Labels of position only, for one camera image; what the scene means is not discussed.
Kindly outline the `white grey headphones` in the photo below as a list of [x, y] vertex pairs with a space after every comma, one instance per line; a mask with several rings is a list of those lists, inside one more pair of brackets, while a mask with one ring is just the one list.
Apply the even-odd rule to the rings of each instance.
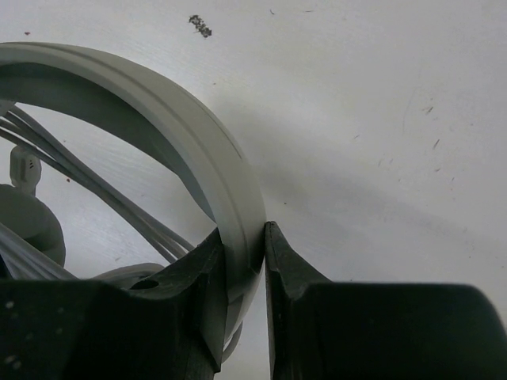
[[18, 142], [95, 192], [168, 261], [183, 257], [191, 244], [80, 161], [21, 109], [24, 104], [86, 121], [179, 177], [225, 248], [228, 358], [257, 290], [266, 220], [257, 180], [229, 131], [187, 90], [117, 55], [67, 44], [1, 46], [1, 117]]

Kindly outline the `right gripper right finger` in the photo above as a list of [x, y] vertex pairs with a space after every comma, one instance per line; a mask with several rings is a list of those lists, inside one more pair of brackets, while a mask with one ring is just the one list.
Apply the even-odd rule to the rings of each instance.
[[506, 331], [477, 288], [334, 282], [265, 225], [274, 379], [503, 379]]

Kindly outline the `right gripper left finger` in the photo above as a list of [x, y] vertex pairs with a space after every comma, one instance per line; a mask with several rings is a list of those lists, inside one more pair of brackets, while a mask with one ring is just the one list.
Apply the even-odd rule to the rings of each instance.
[[218, 232], [126, 290], [92, 280], [4, 280], [1, 376], [211, 379], [226, 319]]

